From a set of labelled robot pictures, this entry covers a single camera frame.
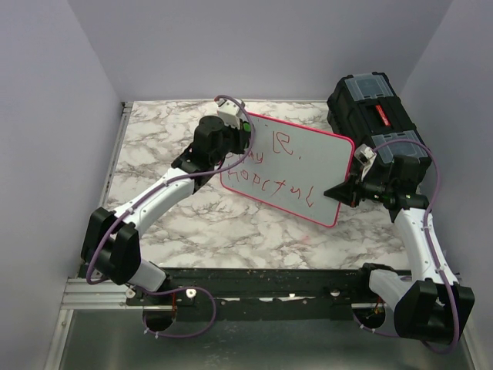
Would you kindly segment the pink framed whiteboard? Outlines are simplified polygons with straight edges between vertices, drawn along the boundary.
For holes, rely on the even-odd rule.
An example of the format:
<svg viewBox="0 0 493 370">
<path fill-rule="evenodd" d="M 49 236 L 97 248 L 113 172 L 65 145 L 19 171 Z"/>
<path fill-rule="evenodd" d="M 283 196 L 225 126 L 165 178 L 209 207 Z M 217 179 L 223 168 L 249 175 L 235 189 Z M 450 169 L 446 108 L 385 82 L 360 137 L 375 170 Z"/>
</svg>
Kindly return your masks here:
<svg viewBox="0 0 493 370">
<path fill-rule="evenodd" d="M 253 149 L 242 163 L 220 174 L 222 186 L 333 227 L 340 203 L 324 192 L 346 180 L 354 142 L 325 130 L 254 113 L 250 116 L 255 128 Z"/>
</svg>

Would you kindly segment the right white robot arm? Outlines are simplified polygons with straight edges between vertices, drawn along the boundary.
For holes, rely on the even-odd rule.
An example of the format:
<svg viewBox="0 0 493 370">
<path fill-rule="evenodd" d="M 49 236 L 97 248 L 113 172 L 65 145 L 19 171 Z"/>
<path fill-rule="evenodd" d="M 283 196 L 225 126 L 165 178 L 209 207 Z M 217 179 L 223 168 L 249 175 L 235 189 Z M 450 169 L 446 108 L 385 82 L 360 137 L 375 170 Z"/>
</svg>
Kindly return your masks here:
<svg viewBox="0 0 493 370">
<path fill-rule="evenodd" d="M 434 199 L 418 193 L 433 162 L 427 154 L 413 153 L 397 154 L 382 163 L 374 150 L 358 149 L 347 180 L 324 194 L 350 207 L 362 200 L 383 204 L 410 264 L 410 277 L 384 264 L 365 264 L 360 269 L 363 277 L 354 283 L 356 296 L 365 302 L 377 298 L 373 309 L 354 314 L 360 328 L 382 335 L 384 318 L 391 314 L 392 337 L 414 339 L 434 352 L 448 353 L 458 344 L 475 296 L 459 283 L 445 260 L 434 232 Z"/>
</svg>

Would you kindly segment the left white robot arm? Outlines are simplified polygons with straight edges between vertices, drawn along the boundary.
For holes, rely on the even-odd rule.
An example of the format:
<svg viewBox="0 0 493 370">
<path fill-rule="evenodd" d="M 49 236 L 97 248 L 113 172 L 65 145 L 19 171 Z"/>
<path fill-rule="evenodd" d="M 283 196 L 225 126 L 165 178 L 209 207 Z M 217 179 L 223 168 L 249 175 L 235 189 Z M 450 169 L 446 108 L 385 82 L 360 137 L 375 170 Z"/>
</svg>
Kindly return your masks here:
<svg viewBox="0 0 493 370">
<path fill-rule="evenodd" d="M 153 304 L 170 297 L 166 272 L 141 255 L 141 236 L 168 210 L 200 190 L 215 174 L 225 171 L 230 153 L 246 159 L 255 129 L 248 115 L 204 116 L 193 140 L 151 187 L 115 210 L 96 209 L 89 218 L 81 257 L 88 264 L 86 281 L 110 280 L 144 290 Z"/>
</svg>

